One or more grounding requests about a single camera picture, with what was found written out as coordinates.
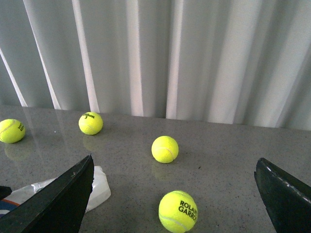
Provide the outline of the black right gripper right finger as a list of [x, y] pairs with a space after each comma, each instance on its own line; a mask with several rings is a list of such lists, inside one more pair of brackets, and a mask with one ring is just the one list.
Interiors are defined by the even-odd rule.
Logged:
[[311, 187], [265, 158], [260, 158], [255, 181], [277, 233], [311, 231]]

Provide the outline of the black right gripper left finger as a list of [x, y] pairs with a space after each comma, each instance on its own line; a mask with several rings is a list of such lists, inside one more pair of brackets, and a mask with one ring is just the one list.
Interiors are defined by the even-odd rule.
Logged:
[[2, 233], [77, 233], [94, 176], [90, 155], [0, 219]]

